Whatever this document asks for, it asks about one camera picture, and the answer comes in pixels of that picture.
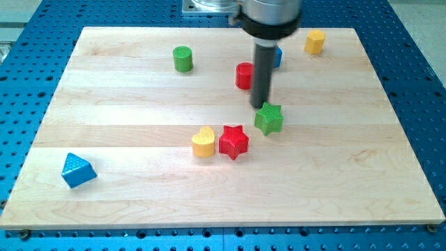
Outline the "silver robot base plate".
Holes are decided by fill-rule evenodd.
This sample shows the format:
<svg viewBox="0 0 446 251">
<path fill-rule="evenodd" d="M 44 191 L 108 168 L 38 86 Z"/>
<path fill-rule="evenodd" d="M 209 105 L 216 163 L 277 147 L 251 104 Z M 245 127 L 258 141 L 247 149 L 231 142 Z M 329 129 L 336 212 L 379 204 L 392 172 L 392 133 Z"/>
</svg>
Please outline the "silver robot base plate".
<svg viewBox="0 0 446 251">
<path fill-rule="evenodd" d="M 216 15 L 232 13 L 236 0 L 182 0 L 184 15 Z"/>
</svg>

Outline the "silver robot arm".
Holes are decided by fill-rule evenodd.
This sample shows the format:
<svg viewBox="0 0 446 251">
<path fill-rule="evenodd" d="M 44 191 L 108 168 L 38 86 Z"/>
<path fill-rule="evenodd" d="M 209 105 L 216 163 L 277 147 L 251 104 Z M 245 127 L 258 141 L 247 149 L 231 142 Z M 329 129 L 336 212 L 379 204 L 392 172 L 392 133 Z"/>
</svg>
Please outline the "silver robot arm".
<svg viewBox="0 0 446 251">
<path fill-rule="evenodd" d="M 240 24 L 254 38 L 254 71 L 250 104 L 261 108 L 268 101 L 278 42 L 300 25 L 301 0 L 243 0 L 237 2 L 229 24 Z"/>
</svg>

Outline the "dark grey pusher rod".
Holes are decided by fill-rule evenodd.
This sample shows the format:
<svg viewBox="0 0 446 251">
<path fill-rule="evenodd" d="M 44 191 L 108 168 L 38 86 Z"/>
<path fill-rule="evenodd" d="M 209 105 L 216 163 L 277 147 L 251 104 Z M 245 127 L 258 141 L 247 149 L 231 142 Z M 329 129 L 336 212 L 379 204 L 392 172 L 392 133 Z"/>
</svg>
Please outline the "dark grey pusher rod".
<svg viewBox="0 0 446 251">
<path fill-rule="evenodd" d="M 263 103 L 268 101 L 276 60 L 276 47 L 276 45 L 266 47 L 256 44 L 250 96 L 250 104 L 253 108 L 262 108 Z"/>
</svg>

